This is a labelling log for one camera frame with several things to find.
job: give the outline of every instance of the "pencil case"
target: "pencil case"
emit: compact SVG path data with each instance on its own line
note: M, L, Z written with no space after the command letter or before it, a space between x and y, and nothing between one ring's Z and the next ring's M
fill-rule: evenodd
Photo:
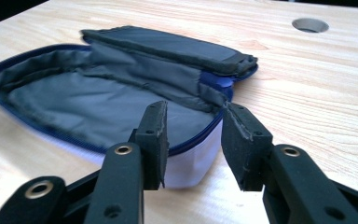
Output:
M0 105L39 135L102 163L145 108L168 102L165 185L197 185L220 148L221 108L257 58L133 26L83 30L88 45L53 45L0 62Z

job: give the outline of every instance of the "blue zipper trim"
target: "blue zipper trim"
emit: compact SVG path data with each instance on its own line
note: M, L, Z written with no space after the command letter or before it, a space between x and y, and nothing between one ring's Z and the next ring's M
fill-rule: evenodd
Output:
M31 57L35 57L41 54L49 53L54 50L82 50L82 51L90 51L90 46L85 45L73 45L73 44L62 44L62 45L52 45L43 47L41 49L34 49L31 51L27 51L25 53L22 53L17 56L13 56L11 58L8 58L2 62L0 62L0 73L4 71L5 69L17 64L21 63ZM215 88L217 91L221 91L223 94L225 94L229 101L231 101L233 97L233 90L232 90L232 82L244 80L247 77L251 76L255 71L257 70L257 66L253 70L251 70L249 73L246 74L246 76L237 78L237 77L217 77L216 75L209 74L206 72L201 72L201 79L200 82L210 85L213 88ZM67 142L69 144L75 145L77 147L82 147L84 149L94 151L97 153L105 153L107 148L106 147L98 147L93 144L81 141L79 139L76 139L74 137L71 137L67 134L58 132L57 130L42 126L37 124L31 119L28 119L24 117L21 113L19 113L14 107L8 105L3 99L0 98L0 106L2 106L7 112L9 112L14 118L21 120L26 125L32 127L33 129L45 133L49 136L52 136L54 138L60 139L63 142ZM213 121L200 133L198 133L196 136L192 137L191 139L185 141L184 143L181 143L177 146L171 147L169 150L169 156L178 155L181 153L184 153L191 148L195 147L202 141L206 139L206 137L212 132L212 130L219 124L220 120L223 117L223 112L220 111L217 116L213 119Z

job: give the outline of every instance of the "open pencil case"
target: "open pencil case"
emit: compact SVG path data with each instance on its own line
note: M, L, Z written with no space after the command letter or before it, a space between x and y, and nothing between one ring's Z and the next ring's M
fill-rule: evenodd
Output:
M167 101L166 187L197 185L220 148L221 107L257 59L133 26L82 34L87 46L48 46L1 62L0 105L47 139L102 162L148 105Z

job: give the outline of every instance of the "wooden table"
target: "wooden table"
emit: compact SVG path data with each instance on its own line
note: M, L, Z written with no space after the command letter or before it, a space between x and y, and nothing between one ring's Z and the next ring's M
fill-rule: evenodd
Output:
M234 102L307 150L330 177L358 189L358 8L251 1L51 0L0 22L0 61L30 49L81 43L79 30L135 25L253 54L259 70ZM314 18L310 34L292 21ZM41 140L0 108L0 206L22 183L58 175L70 184L99 168ZM146 223L268 223L260 193L240 192L220 151L192 189L145 193Z

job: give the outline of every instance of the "light wood grain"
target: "light wood grain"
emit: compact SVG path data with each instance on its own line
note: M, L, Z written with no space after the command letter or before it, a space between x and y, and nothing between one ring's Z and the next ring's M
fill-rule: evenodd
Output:
M325 21L325 33L292 21ZM0 62L27 50L81 43L79 30L135 25L253 54L259 70L234 102L307 150L332 179L358 189L358 8L271 1L50 0L0 22ZM58 175L72 183L98 169L41 140L0 108L0 206L22 183ZM240 192L220 151L192 189L145 193L146 223L268 223L260 193Z

